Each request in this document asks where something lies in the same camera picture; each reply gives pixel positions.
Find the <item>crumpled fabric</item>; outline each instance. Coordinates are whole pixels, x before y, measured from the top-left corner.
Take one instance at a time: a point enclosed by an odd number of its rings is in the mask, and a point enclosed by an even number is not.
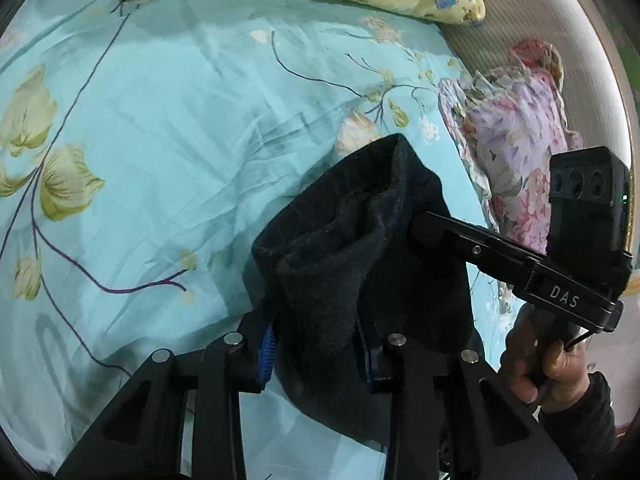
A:
[[[470,80],[443,79],[439,105],[489,224],[546,252],[549,159],[583,147],[567,127],[559,52],[528,39],[510,49],[513,66]]]
[[[252,252],[274,311],[278,378],[293,403],[360,441],[388,444],[390,398],[368,394],[356,366],[358,309],[382,337],[466,348],[473,316],[466,263],[418,247],[415,213],[449,217],[440,179],[404,136],[383,137],[325,173],[256,238]]]

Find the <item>metal screw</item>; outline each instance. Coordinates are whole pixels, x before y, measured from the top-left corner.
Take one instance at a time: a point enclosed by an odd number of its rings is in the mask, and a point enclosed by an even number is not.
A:
[[[469,363],[469,364],[477,363],[480,360],[480,358],[478,357],[478,354],[469,348],[460,352],[460,357],[462,357],[462,360],[465,363]]]
[[[389,341],[389,344],[393,345],[393,346],[403,346],[404,343],[406,343],[406,337],[404,336],[404,334],[398,333],[398,332],[394,332],[393,334],[389,334],[389,336],[386,338],[387,341]]]
[[[151,360],[155,363],[164,363],[169,357],[171,357],[171,352],[166,348],[161,348],[151,354]]]
[[[242,342],[242,334],[239,332],[229,332],[223,338],[224,342],[230,346],[239,345]]]

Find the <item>black cloth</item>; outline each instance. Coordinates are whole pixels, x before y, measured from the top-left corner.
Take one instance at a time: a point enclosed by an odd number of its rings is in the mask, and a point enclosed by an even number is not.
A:
[[[538,420],[567,458],[579,480],[592,478],[613,451],[616,428],[607,380],[590,374],[587,392],[564,412],[540,413]]]
[[[379,333],[458,352],[473,317],[466,264],[415,247],[414,213],[450,216],[440,179],[400,135],[352,153],[283,209],[253,254],[276,313],[276,371],[307,415],[361,442],[386,446],[389,399],[368,395],[356,368],[358,305]]]

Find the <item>human hand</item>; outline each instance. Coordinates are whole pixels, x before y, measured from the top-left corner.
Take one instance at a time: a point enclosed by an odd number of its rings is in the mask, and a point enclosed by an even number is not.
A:
[[[518,313],[514,327],[507,334],[506,350],[500,357],[498,375],[523,402],[538,399],[539,391],[528,373],[538,356],[538,335],[531,322],[533,307],[526,304]],[[585,343],[578,343],[570,352],[564,351],[562,341],[555,341],[546,350],[542,370],[553,382],[539,399],[545,413],[562,412],[573,406],[586,393],[590,379],[587,373]]]

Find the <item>finger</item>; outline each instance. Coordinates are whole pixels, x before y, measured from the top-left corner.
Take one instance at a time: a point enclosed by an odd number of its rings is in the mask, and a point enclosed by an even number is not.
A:
[[[538,398],[538,389],[526,376],[512,378],[509,387],[516,397],[527,404]]]
[[[565,386],[577,384],[587,373],[585,347],[579,344],[565,352],[562,341],[555,341],[546,351],[542,367],[547,377]]]
[[[528,317],[518,318],[507,334],[505,344],[507,352],[514,352],[516,358],[528,357],[536,352],[538,334]]]
[[[510,380],[512,377],[523,376],[526,375],[530,369],[531,364],[526,359],[503,359],[506,355],[506,352],[502,354],[500,358],[500,369],[498,370],[498,375],[502,378],[507,378]]]
[[[523,320],[530,319],[533,315],[533,305],[530,303],[525,303],[520,310],[518,311],[518,315],[516,316],[516,322],[514,324],[521,323]]]

